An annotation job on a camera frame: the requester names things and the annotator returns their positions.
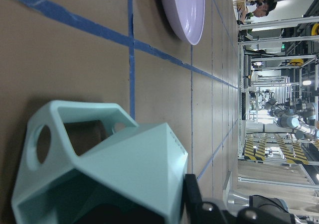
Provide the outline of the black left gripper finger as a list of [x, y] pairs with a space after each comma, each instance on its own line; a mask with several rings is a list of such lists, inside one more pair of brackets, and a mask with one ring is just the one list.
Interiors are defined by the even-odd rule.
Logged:
[[191, 224], [205, 223], [205, 210], [200, 189], [194, 174], [186, 174], [183, 182], [183, 198], [187, 217]]

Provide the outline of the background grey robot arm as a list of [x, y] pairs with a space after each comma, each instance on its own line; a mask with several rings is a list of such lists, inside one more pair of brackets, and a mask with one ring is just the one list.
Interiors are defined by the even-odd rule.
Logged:
[[[280, 128], [291, 129], [309, 139], [319, 139], [319, 130], [299, 120], [297, 114], [283, 113], [278, 118]], [[257, 147], [253, 137], [245, 138], [244, 156], [248, 160], [265, 161], [266, 136], [260, 137]], [[186, 174], [183, 183], [183, 195], [191, 224], [315, 224], [289, 212], [287, 203], [279, 198], [262, 195], [244, 196], [229, 191], [226, 203], [203, 201], [197, 179], [194, 174]]]

